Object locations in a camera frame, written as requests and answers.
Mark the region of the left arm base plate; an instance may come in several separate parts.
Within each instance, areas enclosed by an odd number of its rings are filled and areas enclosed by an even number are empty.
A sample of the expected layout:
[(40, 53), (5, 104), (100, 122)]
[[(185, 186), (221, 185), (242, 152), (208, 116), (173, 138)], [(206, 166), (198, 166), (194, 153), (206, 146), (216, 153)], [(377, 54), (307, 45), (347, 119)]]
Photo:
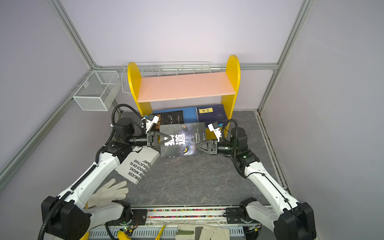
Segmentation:
[(107, 222), (108, 226), (144, 226), (147, 221), (147, 209), (131, 209), (129, 218)]

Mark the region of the black book yellow title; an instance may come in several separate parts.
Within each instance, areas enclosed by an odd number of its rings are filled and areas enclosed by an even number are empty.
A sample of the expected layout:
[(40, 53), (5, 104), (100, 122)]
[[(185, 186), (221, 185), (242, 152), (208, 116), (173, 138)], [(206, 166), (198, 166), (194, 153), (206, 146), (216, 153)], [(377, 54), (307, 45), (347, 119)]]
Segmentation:
[(160, 113), (160, 125), (174, 125), (184, 123), (183, 111)]

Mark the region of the blue book dotted circle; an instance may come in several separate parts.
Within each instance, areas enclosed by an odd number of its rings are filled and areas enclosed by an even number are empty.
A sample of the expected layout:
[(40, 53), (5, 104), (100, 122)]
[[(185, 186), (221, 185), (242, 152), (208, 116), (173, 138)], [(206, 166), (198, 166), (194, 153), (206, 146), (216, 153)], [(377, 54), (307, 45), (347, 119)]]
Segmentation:
[(224, 124), (228, 120), (222, 104), (196, 107), (196, 115), (199, 123), (205, 123), (206, 127), (214, 122)]

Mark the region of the white book black lettering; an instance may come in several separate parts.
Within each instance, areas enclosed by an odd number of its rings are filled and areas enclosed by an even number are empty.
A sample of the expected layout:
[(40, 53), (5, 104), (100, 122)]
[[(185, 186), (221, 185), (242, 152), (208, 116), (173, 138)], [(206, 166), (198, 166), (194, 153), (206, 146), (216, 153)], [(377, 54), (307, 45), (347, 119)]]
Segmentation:
[(126, 159), (115, 169), (119, 175), (137, 185), (160, 153), (150, 147), (135, 147)]

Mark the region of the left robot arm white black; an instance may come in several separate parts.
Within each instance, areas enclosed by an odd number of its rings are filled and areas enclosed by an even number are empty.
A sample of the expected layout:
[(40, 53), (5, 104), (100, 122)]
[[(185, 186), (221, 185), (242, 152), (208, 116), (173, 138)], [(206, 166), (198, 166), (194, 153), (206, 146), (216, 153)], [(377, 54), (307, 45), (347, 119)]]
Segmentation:
[(170, 136), (153, 132), (157, 116), (136, 115), (141, 120), (141, 133), (135, 135), (134, 122), (130, 118), (116, 120), (119, 104), (112, 112), (112, 131), (106, 143), (95, 156), (92, 165), (67, 189), (58, 196), (48, 196), (41, 204), (42, 226), (38, 239), (51, 234), (64, 240), (79, 240), (90, 229), (107, 225), (111, 221), (130, 223), (134, 218), (131, 205), (124, 200), (113, 199), (100, 207), (89, 204), (89, 199), (101, 182), (132, 153), (134, 147), (157, 147), (170, 141)]

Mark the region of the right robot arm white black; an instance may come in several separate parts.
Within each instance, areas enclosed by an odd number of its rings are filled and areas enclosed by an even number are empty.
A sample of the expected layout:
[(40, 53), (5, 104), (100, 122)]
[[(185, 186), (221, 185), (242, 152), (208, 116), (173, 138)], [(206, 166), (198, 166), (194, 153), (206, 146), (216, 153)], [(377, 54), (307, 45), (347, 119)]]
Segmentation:
[(223, 155), (232, 161), (237, 173), (250, 180), (270, 203), (271, 208), (254, 198), (241, 202), (239, 219), (257, 221), (271, 230), (278, 240), (314, 240), (317, 237), (314, 211), (308, 203), (300, 203), (269, 174), (259, 158), (248, 147), (248, 136), (234, 119), (223, 127), (208, 125), (216, 139), (196, 145), (209, 155)]

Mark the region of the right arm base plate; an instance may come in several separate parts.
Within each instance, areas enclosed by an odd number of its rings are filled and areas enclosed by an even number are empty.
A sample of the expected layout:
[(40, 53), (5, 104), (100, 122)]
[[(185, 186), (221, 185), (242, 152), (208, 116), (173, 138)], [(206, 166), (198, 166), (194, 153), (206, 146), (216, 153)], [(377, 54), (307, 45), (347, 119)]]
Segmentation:
[(228, 224), (248, 223), (251, 219), (248, 217), (244, 207), (226, 208), (223, 216)]

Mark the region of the dark book white characters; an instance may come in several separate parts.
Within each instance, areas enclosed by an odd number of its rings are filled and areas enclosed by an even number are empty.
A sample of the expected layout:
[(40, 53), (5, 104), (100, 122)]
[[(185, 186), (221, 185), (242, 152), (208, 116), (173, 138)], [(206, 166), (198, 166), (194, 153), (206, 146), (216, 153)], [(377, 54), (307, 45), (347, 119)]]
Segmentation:
[(161, 125), (160, 133), (170, 140), (161, 145), (161, 157), (180, 157), (198, 155), (201, 151), (196, 144), (207, 139), (204, 123)]

